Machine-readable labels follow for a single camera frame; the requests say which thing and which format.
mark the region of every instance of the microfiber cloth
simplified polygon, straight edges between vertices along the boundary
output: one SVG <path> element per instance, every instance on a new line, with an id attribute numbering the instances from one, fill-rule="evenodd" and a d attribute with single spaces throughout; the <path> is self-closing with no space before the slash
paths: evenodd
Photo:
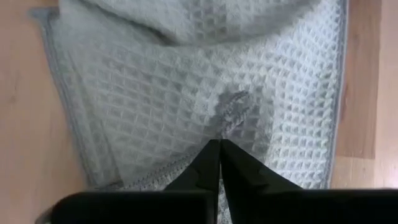
<path id="1" fill-rule="evenodd" d="M 221 136 L 329 186 L 347 1 L 60 0 L 32 14 L 90 186 L 159 190 Z"/>

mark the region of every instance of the wooden floor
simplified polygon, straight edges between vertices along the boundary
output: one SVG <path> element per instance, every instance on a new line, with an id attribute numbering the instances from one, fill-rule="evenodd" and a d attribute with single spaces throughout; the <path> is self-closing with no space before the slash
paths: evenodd
<path id="1" fill-rule="evenodd" d="M 85 188 L 38 26 L 55 0 L 0 0 L 0 223 Z M 398 187 L 398 1 L 351 0 L 334 188 Z"/>

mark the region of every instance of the waffle texture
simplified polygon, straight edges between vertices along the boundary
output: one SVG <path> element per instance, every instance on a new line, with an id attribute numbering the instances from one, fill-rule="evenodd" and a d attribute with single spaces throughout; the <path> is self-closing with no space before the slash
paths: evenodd
<path id="1" fill-rule="evenodd" d="M 222 135 L 328 187 L 346 1 L 60 0 L 33 15 L 91 185 L 159 190 Z"/>

